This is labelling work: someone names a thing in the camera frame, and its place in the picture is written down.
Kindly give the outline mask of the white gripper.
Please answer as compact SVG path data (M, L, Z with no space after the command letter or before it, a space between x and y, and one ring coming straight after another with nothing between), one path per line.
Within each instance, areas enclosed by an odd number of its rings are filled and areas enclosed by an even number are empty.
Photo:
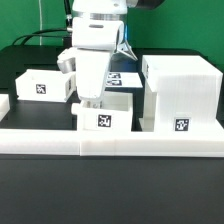
M76 86L80 100L100 101L105 90L112 53L78 49L76 52Z

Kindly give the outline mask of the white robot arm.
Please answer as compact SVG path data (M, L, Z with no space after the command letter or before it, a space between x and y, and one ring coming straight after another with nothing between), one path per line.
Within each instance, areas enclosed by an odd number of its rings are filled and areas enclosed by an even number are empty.
M72 47L75 49L77 93L81 100L100 102L111 58L126 43L129 8L153 10L165 0L74 0Z

